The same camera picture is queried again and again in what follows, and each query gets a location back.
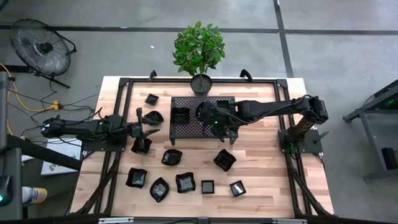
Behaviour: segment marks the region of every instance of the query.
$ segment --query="black pegboard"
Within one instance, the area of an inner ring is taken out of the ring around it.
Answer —
[[[208,101],[213,105],[217,104],[217,101],[228,100],[229,103],[235,102],[234,96],[181,96],[172,97],[171,108],[189,108],[190,109],[190,121],[188,124],[172,124],[170,123],[170,139],[189,139],[189,138],[217,138],[211,133],[210,125],[203,127],[202,123],[199,122],[195,116],[195,111],[198,105],[202,102]],[[228,131],[224,138],[237,138],[238,134],[232,131]]]

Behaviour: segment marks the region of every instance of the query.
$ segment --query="potted plant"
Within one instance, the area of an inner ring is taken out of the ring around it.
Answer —
[[[221,58],[225,58],[223,37],[218,27],[211,28],[212,25],[204,27],[198,21],[194,27],[188,26],[178,33],[174,41],[174,64],[180,67],[178,72],[186,71],[192,76],[190,84],[195,96],[207,96],[212,82],[205,73],[208,68],[216,69]]]

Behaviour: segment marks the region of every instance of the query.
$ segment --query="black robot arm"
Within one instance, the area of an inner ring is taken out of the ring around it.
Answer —
[[[288,129],[289,142],[292,144],[303,141],[305,133],[314,124],[323,124],[328,119],[324,102],[317,96],[310,95],[271,103],[244,100],[225,107],[204,103],[199,118],[210,124],[214,133],[222,140],[228,129],[238,130],[240,126],[255,123],[266,116],[296,113],[303,115],[303,118],[296,126]]]
[[[143,140],[150,134],[159,131],[158,129],[143,131],[142,108],[137,109],[138,122],[131,123],[118,114],[102,118],[100,111],[101,109],[97,113],[101,119],[92,121],[68,121],[61,119],[59,115],[47,119],[43,122],[41,134],[46,138],[59,138],[66,134],[75,135],[83,142],[99,141],[107,144],[118,144],[122,138],[129,135],[132,138],[138,138],[140,140],[139,147],[143,148]]]

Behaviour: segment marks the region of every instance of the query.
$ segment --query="wooden table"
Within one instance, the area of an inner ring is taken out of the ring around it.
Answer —
[[[101,114],[112,114],[120,77],[104,77],[96,109],[103,108]],[[306,94],[301,78],[288,78],[291,98]],[[124,90],[120,112],[125,99]],[[155,107],[144,103],[149,93],[159,96]],[[159,111],[165,121],[161,130],[150,136],[153,141],[146,156],[130,151],[133,139],[127,141],[122,153],[118,181],[114,195],[112,216],[135,217],[293,217],[292,199],[284,155],[279,151],[276,116],[267,117],[249,126],[241,126],[239,138],[230,146],[217,139],[179,139],[172,146],[169,139],[170,99],[172,96],[193,96],[189,83],[135,83],[132,89],[128,122],[136,121],[136,108],[142,107],[143,114]],[[224,84],[215,83],[209,96],[235,96],[236,101],[257,100],[275,101],[274,87],[268,84]],[[300,115],[295,115],[296,123]],[[182,160],[176,167],[160,163],[167,149],[183,152]],[[224,172],[213,162],[220,150],[227,149],[237,161]],[[81,167],[71,212],[78,210],[97,187],[103,165],[103,152],[96,152],[87,158]],[[317,200],[333,213],[325,172],[319,158],[312,154],[302,155],[307,185]],[[125,185],[130,168],[148,171],[143,189]],[[175,175],[193,172],[197,189],[185,194],[177,193]],[[152,183],[162,177],[170,185],[170,192],[160,202],[150,196]],[[201,180],[215,181],[215,194],[201,194]],[[234,198],[229,184],[242,180],[247,193]],[[304,211],[302,192],[297,191],[300,208]],[[108,189],[104,191],[102,210],[106,205]]]

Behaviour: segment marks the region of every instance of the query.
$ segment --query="gray floor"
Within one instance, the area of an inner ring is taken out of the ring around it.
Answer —
[[[279,2],[286,29],[398,29],[398,2],[394,0]],[[15,0],[0,12],[0,22],[14,22],[23,17],[65,26],[185,27],[202,20],[222,28],[277,28],[271,0]],[[0,62],[22,64],[11,48],[8,34],[0,30]],[[172,64],[172,41],[176,33],[62,32],[62,35],[78,48],[68,72],[59,78],[72,87],[66,90],[54,85],[58,93],[48,101],[70,103],[96,94],[105,75],[148,75],[151,70],[164,76],[187,75],[177,73]],[[246,68],[254,77],[286,77],[278,34],[228,33],[224,39],[226,58],[209,75],[237,76]],[[366,183],[362,180],[362,175],[377,169],[377,161],[361,123],[346,124],[341,119],[369,95],[398,78],[398,36],[288,35],[287,43],[294,76],[304,78],[308,93],[319,95],[328,108],[330,119],[318,129],[330,132],[322,142],[335,213],[347,218],[398,222],[398,179]],[[50,93],[49,83],[43,79],[26,74],[14,76],[21,93],[37,98]],[[33,108],[41,107],[40,103],[25,101]],[[11,103],[20,106],[14,96]],[[95,103],[96,97],[81,105],[95,106]],[[37,119],[43,121],[55,114],[52,111],[40,114]],[[59,114],[65,119],[82,119],[88,112]],[[29,117],[14,108],[9,108],[9,119],[16,135],[34,126]],[[26,134],[38,135],[39,130]],[[69,178],[63,184],[65,190],[53,190],[59,199],[51,200],[47,207],[54,214],[67,208],[65,192],[67,188],[73,190],[76,176]],[[53,202],[63,202],[64,207],[53,208]]]

